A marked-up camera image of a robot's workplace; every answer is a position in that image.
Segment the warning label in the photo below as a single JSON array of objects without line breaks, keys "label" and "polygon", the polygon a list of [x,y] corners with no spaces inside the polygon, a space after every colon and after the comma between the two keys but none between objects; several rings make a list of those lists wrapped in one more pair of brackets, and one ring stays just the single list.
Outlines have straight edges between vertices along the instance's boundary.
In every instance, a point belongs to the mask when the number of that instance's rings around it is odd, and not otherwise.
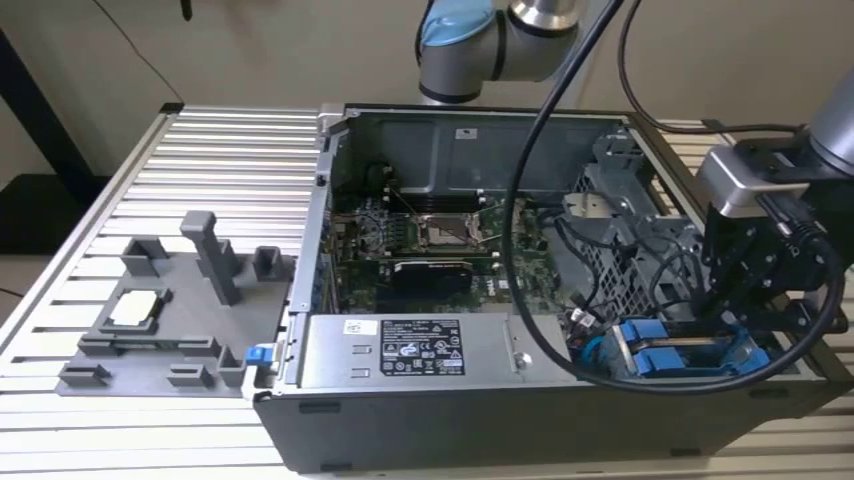
[{"label": "warning label", "polygon": [[459,320],[383,320],[380,372],[466,375]]}]

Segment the cable connector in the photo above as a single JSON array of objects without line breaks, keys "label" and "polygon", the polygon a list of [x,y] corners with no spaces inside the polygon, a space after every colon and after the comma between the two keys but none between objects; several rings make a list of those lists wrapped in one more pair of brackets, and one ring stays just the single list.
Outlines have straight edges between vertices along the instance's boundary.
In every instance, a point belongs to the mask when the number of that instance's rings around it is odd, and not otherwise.
[{"label": "cable connector", "polygon": [[782,237],[798,248],[823,236],[824,229],[812,216],[810,206],[791,193],[763,193],[756,195],[756,203],[774,220]]}]

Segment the robotic arm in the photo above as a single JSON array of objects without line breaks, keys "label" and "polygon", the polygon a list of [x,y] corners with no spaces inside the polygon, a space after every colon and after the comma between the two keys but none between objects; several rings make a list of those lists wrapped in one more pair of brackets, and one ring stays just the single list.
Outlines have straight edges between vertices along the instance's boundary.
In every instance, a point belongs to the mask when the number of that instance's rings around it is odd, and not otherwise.
[{"label": "robotic arm", "polygon": [[540,81],[578,37],[576,0],[436,0],[419,26],[419,88],[428,103],[460,104],[484,81]]},{"label": "robotic arm", "polygon": [[[703,249],[711,288],[695,313],[747,328],[806,333],[815,298],[779,312],[763,305],[787,291],[822,286],[828,259],[811,251],[816,238],[842,267],[854,261],[854,71],[807,130],[794,138],[716,147],[698,177],[711,193]],[[827,331],[846,330],[839,317]]]}]

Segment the black cable wire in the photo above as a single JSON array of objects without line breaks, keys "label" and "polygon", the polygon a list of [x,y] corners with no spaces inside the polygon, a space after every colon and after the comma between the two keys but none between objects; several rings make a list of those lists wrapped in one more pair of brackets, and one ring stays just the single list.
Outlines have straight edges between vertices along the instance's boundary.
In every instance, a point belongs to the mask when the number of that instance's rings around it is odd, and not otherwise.
[{"label": "black cable wire", "polygon": [[818,255],[824,259],[827,266],[827,292],[824,302],[822,304],[816,321],[812,324],[808,332],[800,337],[792,347],[771,361],[764,367],[754,370],[750,373],[738,375],[736,377],[727,378],[724,380],[708,383],[698,384],[680,384],[680,385],[651,385],[646,381],[623,381],[614,380],[612,378],[596,375],[588,372],[574,364],[551,346],[548,339],[544,337],[543,332],[539,330],[531,310],[528,309],[524,301],[524,295],[519,288],[519,282],[516,279],[516,267],[514,265],[514,245],[512,245],[512,219],[514,219],[514,205],[516,199],[516,192],[519,190],[519,184],[522,182],[522,175],[524,174],[524,167],[531,156],[531,150],[536,145],[536,139],[546,126],[548,117],[554,112],[554,109],[560,101],[563,92],[566,91],[578,70],[596,44],[602,32],[604,31],[607,24],[610,23],[616,10],[622,5],[622,0],[611,0],[604,7],[604,10],[594,22],[590,31],[582,40],[578,49],[575,50],[572,58],[568,59],[566,69],[560,74],[555,85],[548,93],[543,106],[536,114],[531,130],[528,132],[519,159],[514,169],[512,176],[510,178],[510,184],[507,186],[507,192],[504,196],[504,211],[502,216],[502,259],[504,263],[504,270],[507,274],[507,283],[510,287],[510,295],[519,312],[519,317],[524,327],[536,343],[538,347],[550,358],[550,360],[578,379],[584,380],[595,385],[603,387],[616,388],[623,391],[644,394],[662,394],[662,395],[706,395],[710,393],[718,393],[730,391],[738,388],[754,385],[770,377],[780,373],[788,366],[810,351],[818,340],[822,338],[824,331],[834,322],[836,310],[842,303],[842,295],[844,293],[844,270],[842,268],[842,260],[836,255],[830,243],[823,238],[815,238],[808,243],[808,247],[815,251]]},{"label": "black cable wire", "polygon": [[119,25],[119,22],[116,22],[116,19],[112,17],[112,15],[109,14],[109,12],[107,11],[107,9],[104,8],[104,5],[101,5],[101,2],[99,0],[92,0],[92,3],[97,6],[97,8],[100,9],[100,11],[104,13],[104,15],[107,16],[107,19],[109,20],[109,22],[113,24],[113,26],[116,27],[116,30],[119,30],[119,33],[121,34],[121,36],[124,37],[124,39],[128,42],[128,45],[131,45],[131,48],[133,49],[133,53],[136,53],[136,56],[140,58],[140,60],[145,63],[145,65],[148,65],[148,68],[151,68],[151,71],[155,72],[155,75],[157,75],[157,77],[160,77],[160,80],[163,81],[163,83],[165,84],[165,86],[169,88],[169,90],[172,90],[172,93],[175,94],[175,97],[177,97],[177,100],[184,103],[184,97],[181,97],[180,93],[177,93],[177,90],[175,90],[175,87],[172,86],[172,84],[169,83],[169,81],[165,79],[165,77],[163,76],[163,74],[160,73],[160,70],[156,69],[156,67],[151,64],[151,62],[148,61],[148,59],[145,58],[145,56],[143,55],[143,53],[139,51],[139,48],[136,48],[136,44],[133,43],[133,40],[131,40],[131,37],[128,36],[127,32],[124,31],[124,29],[121,28],[121,25]]},{"label": "black cable wire", "polygon": [[635,3],[631,5],[628,9],[628,14],[626,16],[626,21],[623,23],[623,29],[619,34],[619,43],[616,45],[616,70],[619,73],[619,83],[623,87],[623,92],[626,93],[626,98],[628,99],[628,103],[631,104],[631,108],[635,109],[640,118],[646,120],[646,122],[652,125],[659,130],[667,133],[675,134],[714,134],[714,133],[744,133],[744,132],[786,132],[786,133],[798,133],[802,130],[802,127],[792,125],[780,125],[776,123],[759,123],[755,125],[731,125],[728,127],[719,128],[703,128],[703,127],[672,127],[670,125],[659,122],[652,115],[648,114],[643,106],[640,105],[640,101],[635,96],[635,92],[631,88],[631,84],[628,83],[628,75],[626,73],[626,44],[628,43],[628,31],[631,30],[631,23],[635,19],[635,15],[638,13],[638,8],[640,7],[640,0],[635,0]]},{"label": "black cable wire", "polygon": [[596,299],[596,295],[599,295],[599,288],[602,285],[602,274],[596,269],[595,265],[590,261],[590,259],[584,256],[582,251],[572,245],[570,238],[566,235],[566,231],[563,229],[562,218],[555,219],[555,231],[558,232],[558,237],[560,238],[560,242],[563,243],[564,248],[570,251],[570,253],[578,258],[578,261],[582,262],[587,270],[590,270],[590,274],[592,275],[592,288],[590,289],[590,295],[584,298],[584,303],[579,306],[579,308],[584,311],[590,309],[592,301]]},{"label": "black cable wire", "polygon": [[658,308],[658,307],[648,308],[643,312],[643,315],[648,317],[650,315],[655,315],[656,313],[664,313],[664,310],[667,310],[670,307],[672,307],[675,305],[682,305],[683,303],[691,303],[691,301],[684,299],[684,298],[678,298],[675,300],[664,302],[662,304],[660,308]]},{"label": "black cable wire", "polygon": [[417,32],[415,32],[415,61],[417,62],[417,66],[421,66],[421,40],[424,36],[424,22],[427,22],[427,15],[429,14],[429,10],[432,10],[432,4],[435,0],[427,1],[427,6],[424,7],[424,15],[421,15],[421,21],[417,22]]},{"label": "black cable wire", "polygon": [[0,292],[5,293],[6,295],[12,295],[13,297],[24,298],[22,293],[17,293],[14,290],[9,290],[8,288],[0,287]]},{"label": "black cable wire", "polygon": [[[671,256],[668,256],[663,262],[660,262],[660,265],[658,266],[658,268],[655,269],[655,273],[652,274],[652,279],[650,280],[650,300],[652,300],[652,303],[655,304],[655,310],[660,313],[664,313],[664,310],[667,309],[667,307],[664,305],[662,305],[662,303],[658,301],[658,297],[655,296],[655,289],[658,288],[658,284],[662,281],[662,276],[664,275],[664,270],[667,270],[667,267],[680,258],[684,257],[694,257],[694,259],[696,260],[696,255],[694,255],[694,253],[691,252],[684,252],[684,251],[679,251],[676,253],[674,253]],[[698,278],[700,278],[702,275],[702,271],[699,270],[699,260],[696,260],[696,263],[694,264],[696,270],[695,270],[695,275]],[[686,283],[686,288],[688,290],[691,289],[691,284],[687,283],[683,280],[683,283]]]}]

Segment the motherboard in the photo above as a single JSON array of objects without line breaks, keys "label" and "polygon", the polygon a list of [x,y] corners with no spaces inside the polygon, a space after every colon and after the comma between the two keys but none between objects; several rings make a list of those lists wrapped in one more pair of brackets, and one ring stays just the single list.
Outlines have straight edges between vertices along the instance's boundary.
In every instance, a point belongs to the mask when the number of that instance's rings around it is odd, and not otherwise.
[{"label": "motherboard", "polygon": [[[333,215],[340,313],[514,313],[499,251],[503,199],[472,199],[471,212],[419,212],[397,192]],[[403,211],[395,211],[395,202]],[[570,305],[527,200],[516,203],[519,285],[534,313]]]}]

